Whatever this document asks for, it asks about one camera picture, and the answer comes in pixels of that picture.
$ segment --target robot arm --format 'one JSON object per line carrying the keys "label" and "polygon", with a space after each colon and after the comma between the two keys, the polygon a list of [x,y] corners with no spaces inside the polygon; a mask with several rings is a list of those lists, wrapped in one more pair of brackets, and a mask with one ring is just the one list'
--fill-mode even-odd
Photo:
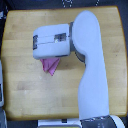
{"label": "robot arm", "polygon": [[85,128],[124,128],[119,118],[109,115],[108,86],[100,26],[95,15],[81,12],[72,28],[68,24],[40,27],[33,35],[33,57],[68,56],[71,45],[78,57],[86,58],[86,69],[78,89],[79,119]]}

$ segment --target wooden surface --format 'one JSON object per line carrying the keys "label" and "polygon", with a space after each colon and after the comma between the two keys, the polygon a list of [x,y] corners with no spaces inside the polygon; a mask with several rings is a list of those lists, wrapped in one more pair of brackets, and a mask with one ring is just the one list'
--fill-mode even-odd
{"label": "wooden surface", "polygon": [[78,117],[77,91],[84,64],[72,53],[61,58],[54,76],[50,76],[33,58],[32,47],[37,27],[70,23],[83,10],[92,11],[100,23],[110,114],[126,115],[127,61],[120,16],[116,7],[94,7],[8,13],[1,57],[8,119]]}

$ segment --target gray floor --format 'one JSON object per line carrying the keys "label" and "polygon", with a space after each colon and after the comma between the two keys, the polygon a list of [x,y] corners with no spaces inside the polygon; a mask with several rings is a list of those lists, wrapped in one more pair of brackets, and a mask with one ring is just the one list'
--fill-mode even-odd
{"label": "gray floor", "polygon": [[[51,2],[45,2],[44,5],[38,7],[33,4],[26,2],[24,6],[23,2],[16,2],[14,9],[33,9],[33,8],[63,8],[61,0],[52,0]],[[97,0],[73,0],[72,7],[85,7],[85,6],[95,6]],[[128,0],[100,0],[98,6],[108,6],[117,5],[119,8],[121,20],[123,23],[123,29],[125,34],[126,46],[128,49]],[[121,118],[127,127],[127,117]],[[8,128],[36,128],[37,121],[8,121]]]}

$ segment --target white casing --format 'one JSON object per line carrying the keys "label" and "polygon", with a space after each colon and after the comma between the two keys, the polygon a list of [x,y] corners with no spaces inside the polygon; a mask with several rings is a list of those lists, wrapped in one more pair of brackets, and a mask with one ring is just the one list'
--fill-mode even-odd
{"label": "white casing", "polygon": [[79,118],[109,115],[108,85],[101,42],[100,26],[90,11],[81,12],[72,28],[72,40],[85,55],[86,69],[78,89]]}
{"label": "white casing", "polygon": [[125,128],[122,120],[119,117],[111,115],[111,118],[115,122],[117,128]]}
{"label": "white casing", "polygon": [[[54,42],[54,35],[62,33],[69,35],[68,24],[44,26],[36,29],[33,36],[38,35],[38,47],[33,50],[33,57],[44,59],[69,55],[68,37],[65,42]],[[100,26],[93,13],[83,11],[76,17],[72,27],[72,40],[76,50],[86,58],[86,69],[78,89],[79,119],[107,116],[109,115],[107,77]],[[124,128],[120,118],[111,117],[117,128]]]}
{"label": "white casing", "polygon": [[[54,36],[57,34],[66,33],[66,40],[55,42]],[[33,37],[37,35],[37,49],[33,50],[35,59],[45,59],[58,56],[68,56],[70,54],[69,43],[69,25],[49,25],[37,28]]]}
{"label": "white casing", "polygon": [[4,105],[4,96],[3,96],[3,75],[2,75],[2,64],[0,61],[0,84],[1,84],[1,93],[2,93],[2,101],[0,102],[0,107]]}

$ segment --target pink cloth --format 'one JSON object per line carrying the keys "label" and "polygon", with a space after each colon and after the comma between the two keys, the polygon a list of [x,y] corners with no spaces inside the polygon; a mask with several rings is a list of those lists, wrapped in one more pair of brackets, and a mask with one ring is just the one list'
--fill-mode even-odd
{"label": "pink cloth", "polygon": [[60,58],[41,59],[40,61],[42,62],[43,70],[45,72],[48,71],[53,76]]}

